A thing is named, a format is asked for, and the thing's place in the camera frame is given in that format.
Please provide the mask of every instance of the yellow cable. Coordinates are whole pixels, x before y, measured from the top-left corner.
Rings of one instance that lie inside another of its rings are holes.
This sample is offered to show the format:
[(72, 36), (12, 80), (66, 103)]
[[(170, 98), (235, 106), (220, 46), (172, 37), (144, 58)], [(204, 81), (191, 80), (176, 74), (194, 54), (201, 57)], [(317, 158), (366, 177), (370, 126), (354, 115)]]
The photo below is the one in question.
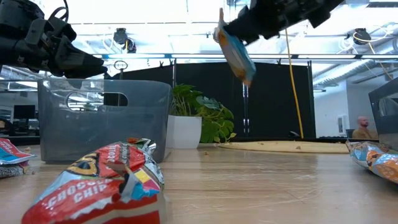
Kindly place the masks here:
[[(373, 52), (373, 54), (376, 54), (376, 52), (374, 51), (374, 49), (373, 49), (373, 46), (372, 46), (372, 44), (371, 43), (369, 43), (369, 46), (370, 46), (370, 48), (371, 48), (371, 50), (372, 50), (372, 52)], [(381, 65), (381, 67), (383, 68), (383, 71), (388, 75), (388, 77), (390, 77), (390, 79), (391, 80), (393, 80), (393, 77), (392, 77), (392, 75), (390, 75), (390, 73), (387, 71), (387, 69), (386, 68), (384, 68), (384, 66), (383, 66), (383, 64), (382, 63), (380, 63), (380, 65)]]
[(304, 138), (303, 124), (301, 122), (301, 113), (300, 113), (299, 99), (297, 98), (296, 86), (294, 84), (292, 57), (290, 56), (289, 36), (287, 34), (287, 29), (285, 30), (285, 34), (286, 34), (287, 55), (289, 56), (290, 79), (292, 81), (294, 100), (296, 102), (298, 125), (300, 126), (300, 135), (301, 135), (301, 138), (303, 139)]

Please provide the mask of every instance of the office desk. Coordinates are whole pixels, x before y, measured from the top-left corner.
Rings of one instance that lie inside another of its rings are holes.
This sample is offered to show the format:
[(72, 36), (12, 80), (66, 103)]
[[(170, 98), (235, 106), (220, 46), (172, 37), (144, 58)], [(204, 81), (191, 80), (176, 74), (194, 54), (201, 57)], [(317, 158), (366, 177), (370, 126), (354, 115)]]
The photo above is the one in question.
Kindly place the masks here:
[[(39, 155), (39, 148), (32, 147)], [(66, 166), (0, 180), (1, 223), (18, 223)], [(349, 155), (174, 150), (161, 164), (175, 224), (397, 223), (398, 186)]]

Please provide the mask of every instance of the computer monitor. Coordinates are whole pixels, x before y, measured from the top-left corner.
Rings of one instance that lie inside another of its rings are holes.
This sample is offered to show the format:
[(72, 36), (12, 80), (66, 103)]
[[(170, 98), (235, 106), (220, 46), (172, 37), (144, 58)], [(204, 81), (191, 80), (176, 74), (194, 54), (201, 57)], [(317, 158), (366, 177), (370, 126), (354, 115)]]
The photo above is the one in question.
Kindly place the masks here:
[(14, 119), (33, 119), (35, 118), (35, 105), (15, 105)]

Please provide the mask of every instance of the potted plant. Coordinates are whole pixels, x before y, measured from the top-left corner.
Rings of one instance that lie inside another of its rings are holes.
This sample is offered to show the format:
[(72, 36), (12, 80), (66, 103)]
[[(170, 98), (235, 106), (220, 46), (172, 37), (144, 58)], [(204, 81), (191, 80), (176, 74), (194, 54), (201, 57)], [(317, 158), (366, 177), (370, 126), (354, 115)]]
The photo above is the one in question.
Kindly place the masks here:
[(215, 99), (184, 84), (174, 87), (173, 96), (167, 147), (196, 149), (199, 142), (228, 142), (235, 137), (232, 112)]

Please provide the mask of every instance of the gray plastic bin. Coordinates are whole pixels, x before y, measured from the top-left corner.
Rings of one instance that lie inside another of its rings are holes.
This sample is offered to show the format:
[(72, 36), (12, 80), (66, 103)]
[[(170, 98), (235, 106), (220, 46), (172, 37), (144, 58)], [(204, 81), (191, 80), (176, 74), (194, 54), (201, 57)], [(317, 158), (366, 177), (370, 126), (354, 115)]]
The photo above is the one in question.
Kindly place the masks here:
[[(170, 85), (135, 80), (43, 79), (38, 86), (43, 161), (75, 161), (130, 137), (154, 140), (156, 162), (162, 162), (170, 152), (165, 148)], [(123, 94), (127, 105), (104, 105), (103, 93), (105, 98), (109, 93)], [(76, 111), (80, 108), (90, 111)]]

